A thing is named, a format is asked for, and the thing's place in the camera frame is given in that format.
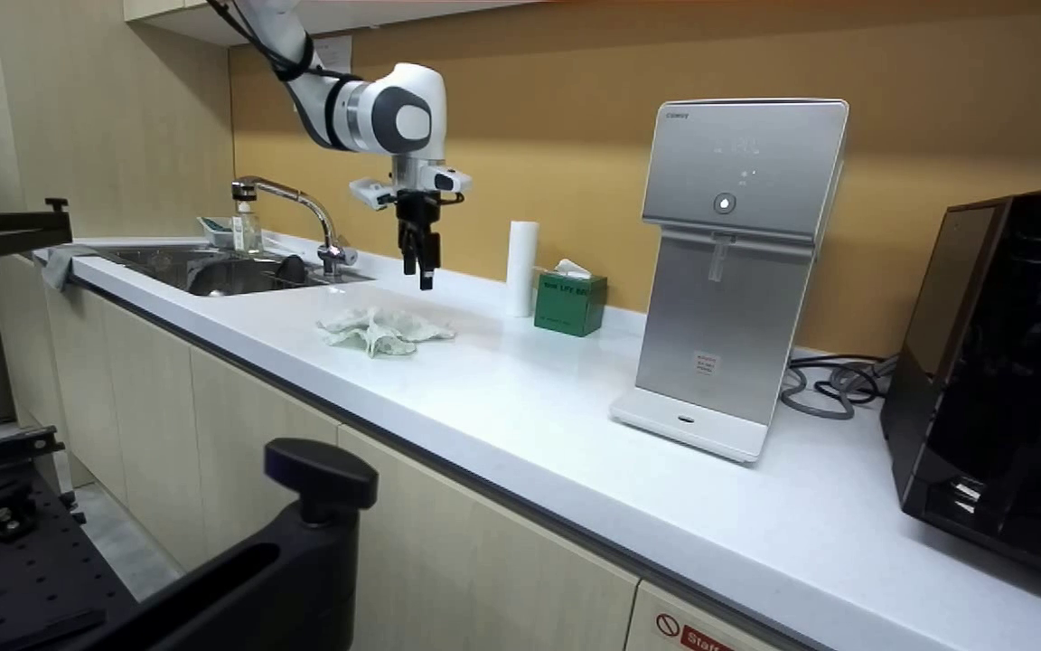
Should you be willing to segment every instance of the white countertop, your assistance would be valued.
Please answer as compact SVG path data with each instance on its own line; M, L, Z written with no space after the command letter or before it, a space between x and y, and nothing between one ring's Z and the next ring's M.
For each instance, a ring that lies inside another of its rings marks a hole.
M506 318L499 281L438 270L377 281L189 295L98 256L75 278L418 445L610 547L827 647L1041 647L1041 579L899 515L877 411L854 422L778 407L761 463L608 421L633 383L644 316L591 337ZM457 328L415 358L330 348L319 318L387 306Z

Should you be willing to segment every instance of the tissue box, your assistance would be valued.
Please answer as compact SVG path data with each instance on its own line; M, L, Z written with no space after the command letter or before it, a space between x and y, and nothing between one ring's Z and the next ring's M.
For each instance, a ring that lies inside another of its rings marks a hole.
M538 274L533 327L586 337L599 328L603 295L608 295L603 278Z

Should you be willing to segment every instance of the dispenser drip tray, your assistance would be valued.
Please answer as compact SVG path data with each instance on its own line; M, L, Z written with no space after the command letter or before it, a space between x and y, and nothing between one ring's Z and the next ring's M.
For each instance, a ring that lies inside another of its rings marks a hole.
M771 425L738 421L730 411L699 407L692 403L677 403L669 393L654 393L644 386L628 386L613 405L610 416L634 430L726 456L733 463L760 463L766 448Z

